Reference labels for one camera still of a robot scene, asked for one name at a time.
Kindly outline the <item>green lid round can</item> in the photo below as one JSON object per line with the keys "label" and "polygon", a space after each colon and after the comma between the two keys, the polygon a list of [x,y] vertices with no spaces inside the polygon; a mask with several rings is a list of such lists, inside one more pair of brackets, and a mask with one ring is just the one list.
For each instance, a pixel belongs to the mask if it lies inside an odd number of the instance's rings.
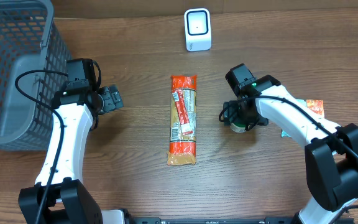
{"label": "green lid round can", "polygon": [[246,125],[242,123],[231,123],[230,128],[235,133],[244,133],[246,132]]}

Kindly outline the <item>teal snack packet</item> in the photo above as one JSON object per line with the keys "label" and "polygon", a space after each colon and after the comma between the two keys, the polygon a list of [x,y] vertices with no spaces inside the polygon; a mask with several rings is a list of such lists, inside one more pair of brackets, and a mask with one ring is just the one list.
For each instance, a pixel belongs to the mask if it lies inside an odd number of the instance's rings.
{"label": "teal snack packet", "polygon": [[[306,101],[305,100],[302,100],[302,99],[297,99],[297,101],[303,105],[303,106],[306,106]],[[288,133],[286,133],[284,130],[282,130],[281,132],[281,137],[284,138],[284,137],[288,137],[290,138],[290,135]]]}

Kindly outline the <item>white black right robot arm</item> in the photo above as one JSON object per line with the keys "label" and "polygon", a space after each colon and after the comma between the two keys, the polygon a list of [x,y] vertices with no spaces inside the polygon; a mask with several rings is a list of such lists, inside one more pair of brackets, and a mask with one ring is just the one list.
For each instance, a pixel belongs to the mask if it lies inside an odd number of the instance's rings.
{"label": "white black right robot arm", "polygon": [[243,133],[275,123],[305,150],[312,195],[293,223],[337,223],[358,200],[358,126],[340,126],[314,113],[275,78],[226,75],[237,100],[223,104],[219,120]]}

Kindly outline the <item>long orange cracker pack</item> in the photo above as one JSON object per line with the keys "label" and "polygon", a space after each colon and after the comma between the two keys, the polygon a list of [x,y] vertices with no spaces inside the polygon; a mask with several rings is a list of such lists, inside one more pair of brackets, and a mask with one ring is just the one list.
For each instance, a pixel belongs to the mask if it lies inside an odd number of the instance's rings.
{"label": "long orange cracker pack", "polygon": [[170,144],[167,164],[196,164],[196,75],[171,76]]}

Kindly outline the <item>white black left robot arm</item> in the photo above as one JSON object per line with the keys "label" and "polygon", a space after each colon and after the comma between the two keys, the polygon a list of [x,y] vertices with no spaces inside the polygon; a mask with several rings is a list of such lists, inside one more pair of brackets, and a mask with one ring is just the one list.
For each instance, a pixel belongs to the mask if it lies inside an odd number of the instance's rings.
{"label": "white black left robot arm", "polygon": [[115,85],[95,88],[67,83],[52,99],[53,128],[40,174],[21,189],[19,207],[27,223],[130,223],[123,209],[102,210],[83,185],[89,132],[98,116],[122,108]]}

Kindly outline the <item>small orange snack box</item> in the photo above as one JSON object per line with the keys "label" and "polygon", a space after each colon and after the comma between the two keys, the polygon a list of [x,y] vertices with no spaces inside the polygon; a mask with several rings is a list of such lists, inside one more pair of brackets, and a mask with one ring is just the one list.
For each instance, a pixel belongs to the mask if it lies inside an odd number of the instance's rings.
{"label": "small orange snack box", "polygon": [[324,101],[323,100],[306,100],[306,106],[314,113],[324,117]]}

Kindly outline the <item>red stick snack packet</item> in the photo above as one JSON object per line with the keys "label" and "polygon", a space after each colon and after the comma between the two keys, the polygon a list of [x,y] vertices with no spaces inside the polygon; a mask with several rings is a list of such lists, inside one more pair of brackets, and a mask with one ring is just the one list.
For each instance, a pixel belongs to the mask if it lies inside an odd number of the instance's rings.
{"label": "red stick snack packet", "polygon": [[182,89],[176,89],[172,92],[173,100],[178,113],[178,119],[180,122],[181,132],[183,135],[193,134],[193,128],[190,125],[190,120],[185,106],[185,99]]}

